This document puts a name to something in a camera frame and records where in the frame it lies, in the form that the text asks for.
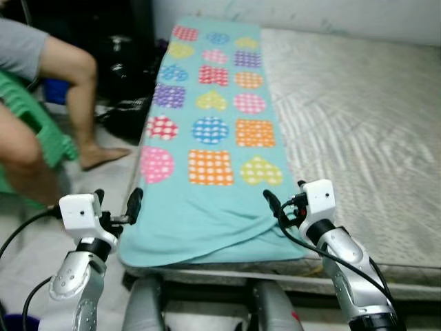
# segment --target orange polka dot square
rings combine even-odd
[[[232,185],[234,178],[228,151],[190,150],[188,177],[192,184]]]
[[[274,147],[273,125],[270,121],[238,119],[236,144],[242,147]]]

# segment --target purple polka dot square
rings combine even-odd
[[[234,64],[238,67],[260,68],[262,57],[260,53],[238,50],[234,53]]]
[[[154,91],[153,103],[160,107],[182,108],[185,100],[185,88],[157,84]]]

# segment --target tiled floor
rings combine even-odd
[[[105,146],[125,146],[119,139],[98,130],[99,141]],[[72,180],[74,192],[91,192],[97,188],[105,190],[103,209],[117,214],[123,207],[132,168],[136,161],[134,153],[124,159],[103,165],[91,172],[81,172],[75,163],[67,163],[66,171]],[[0,196],[0,243],[19,224],[20,203],[13,197]],[[57,221],[42,221],[31,225],[9,248],[0,263],[0,298],[9,312],[20,312],[29,291],[40,280],[57,271],[66,252],[74,248],[71,238],[61,231]],[[129,293],[121,285],[123,267],[116,255],[107,262],[105,289],[99,306],[98,330],[121,329]],[[30,314],[40,317],[45,312],[47,289],[35,296]],[[315,310],[300,308],[299,315],[306,331],[335,330],[349,328],[342,321],[338,310]],[[234,330],[238,322],[246,317],[244,308],[237,305],[171,302],[165,319],[173,331],[184,330]],[[409,320],[410,330],[441,330],[439,318],[414,317]]]

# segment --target light blue blanket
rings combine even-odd
[[[255,25],[187,17],[161,64],[140,160],[144,198],[126,265],[298,259],[262,196],[296,193]]]

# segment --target mattress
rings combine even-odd
[[[438,50],[288,30],[263,29],[261,38],[292,173],[333,181],[336,224],[367,248],[397,299],[440,300]],[[313,254],[127,271],[189,283],[267,278],[288,290],[334,292]]]

